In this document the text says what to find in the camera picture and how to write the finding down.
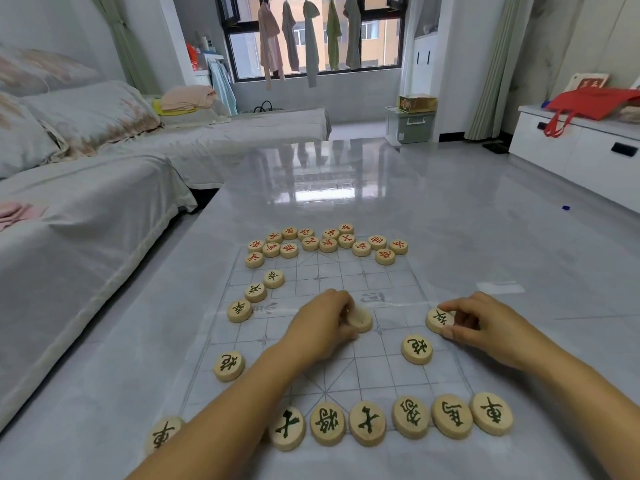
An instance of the red bag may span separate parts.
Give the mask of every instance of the red bag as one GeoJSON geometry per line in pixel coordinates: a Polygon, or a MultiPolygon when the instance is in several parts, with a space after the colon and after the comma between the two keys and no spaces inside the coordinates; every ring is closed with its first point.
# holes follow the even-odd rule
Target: red bag
{"type": "Polygon", "coordinates": [[[564,133],[564,128],[571,122],[574,116],[582,116],[599,121],[628,101],[640,100],[640,91],[637,89],[615,88],[580,88],[559,94],[547,105],[547,109],[555,109],[556,113],[545,128],[545,136],[557,138],[564,133]],[[557,127],[560,114],[568,112],[566,121],[561,128],[557,127]]]}

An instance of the black window frame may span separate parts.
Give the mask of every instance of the black window frame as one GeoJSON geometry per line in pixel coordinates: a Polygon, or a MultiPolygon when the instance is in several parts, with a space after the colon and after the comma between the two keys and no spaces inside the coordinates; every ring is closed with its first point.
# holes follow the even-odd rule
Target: black window frame
{"type": "MultiPolygon", "coordinates": [[[[260,4],[268,3],[269,0],[260,0],[260,4]]],[[[222,30],[225,33],[225,41],[228,47],[228,55],[229,55],[229,65],[231,67],[231,71],[234,76],[235,82],[257,82],[261,80],[265,80],[264,76],[260,77],[238,77],[237,69],[236,69],[236,59],[234,57],[233,46],[231,45],[231,35],[233,34],[244,34],[244,33],[256,33],[259,32],[258,21],[252,20],[249,22],[240,22],[240,10],[237,5],[237,0],[216,0],[216,4],[218,5],[218,15],[220,17],[220,23],[222,24],[222,30]]],[[[376,67],[361,67],[360,69],[343,69],[343,70],[321,70],[318,75],[328,75],[328,74],[341,74],[348,72],[368,72],[373,70],[386,70],[386,69],[398,69],[402,67],[402,56],[404,51],[404,26],[405,26],[405,16],[406,16],[406,6],[407,0],[387,0],[387,8],[375,8],[365,10],[365,0],[358,0],[358,5],[360,7],[360,18],[361,22],[371,22],[374,20],[391,20],[391,19],[400,19],[400,35],[398,42],[398,54],[397,54],[397,63],[396,64],[388,64],[384,66],[376,66],[376,67]]],[[[359,48],[360,48],[360,57],[362,58],[362,37],[359,40],[359,48]]],[[[285,79],[293,79],[295,77],[306,77],[307,74],[304,72],[294,73],[294,74],[286,74],[285,79]]]]}

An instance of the hanging shirt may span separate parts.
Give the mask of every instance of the hanging shirt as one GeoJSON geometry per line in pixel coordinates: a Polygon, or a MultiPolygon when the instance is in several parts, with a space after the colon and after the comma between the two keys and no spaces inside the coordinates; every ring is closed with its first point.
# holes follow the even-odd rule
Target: hanging shirt
{"type": "Polygon", "coordinates": [[[284,40],[287,42],[287,55],[289,56],[289,65],[294,71],[300,70],[300,60],[298,58],[298,48],[296,46],[296,39],[293,37],[293,26],[296,24],[296,19],[293,18],[291,13],[291,6],[289,1],[284,1],[282,7],[282,33],[284,40]]]}
{"type": "Polygon", "coordinates": [[[358,0],[344,2],[344,15],[349,19],[349,44],[347,46],[347,67],[359,69],[360,65],[360,31],[362,19],[358,0]]]}
{"type": "Polygon", "coordinates": [[[335,9],[333,0],[329,0],[329,17],[326,22],[326,38],[329,48],[329,67],[331,70],[338,70],[340,62],[340,48],[338,47],[338,37],[342,36],[340,30],[340,19],[338,11],[335,9]]]}
{"type": "Polygon", "coordinates": [[[280,78],[284,80],[282,70],[282,55],[278,44],[280,28],[276,18],[271,13],[268,3],[260,5],[258,10],[258,27],[260,29],[260,65],[264,67],[264,76],[267,79],[267,90],[271,90],[271,72],[278,71],[280,78]]]}
{"type": "Polygon", "coordinates": [[[305,33],[306,37],[306,55],[307,55],[307,79],[309,81],[309,87],[315,88],[317,86],[316,77],[320,72],[320,56],[318,55],[318,46],[316,42],[316,31],[314,30],[313,19],[320,15],[316,5],[309,0],[305,1],[302,5],[302,13],[305,15],[305,33]]]}

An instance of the curtain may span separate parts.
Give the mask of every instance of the curtain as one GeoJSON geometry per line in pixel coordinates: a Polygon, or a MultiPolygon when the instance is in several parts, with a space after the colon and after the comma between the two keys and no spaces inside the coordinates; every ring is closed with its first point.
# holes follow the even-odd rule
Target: curtain
{"type": "Polygon", "coordinates": [[[531,0],[505,0],[498,27],[493,36],[491,60],[484,76],[484,87],[465,138],[482,140],[500,134],[509,85],[524,30],[529,19],[531,0]]]}
{"type": "Polygon", "coordinates": [[[400,88],[398,95],[404,96],[411,89],[411,72],[413,69],[413,40],[418,29],[418,21],[422,14],[424,0],[409,0],[404,15],[404,51],[402,69],[400,69],[400,88]]]}
{"type": "Polygon", "coordinates": [[[142,94],[158,95],[160,86],[138,40],[120,15],[116,0],[93,0],[109,24],[127,82],[142,94]]]}

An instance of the bed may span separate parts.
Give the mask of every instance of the bed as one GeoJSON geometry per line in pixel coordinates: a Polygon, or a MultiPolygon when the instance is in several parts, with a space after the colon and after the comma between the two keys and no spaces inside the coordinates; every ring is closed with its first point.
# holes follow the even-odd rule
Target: bed
{"type": "Polygon", "coordinates": [[[0,232],[0,431],[139,265],[196,202],[165,157],[104,156],[0,181],[0,201],[48,206],[0,232]]]}
{"type": "Polygon", "coordinates": [[[250,148],[325,141],[330,133],[328,114],[321,107],[248,113],[226,123],[160,128],[103,146],[100,154],[160,153],[171,160],[189,188],[217,189],[250,148]]]}

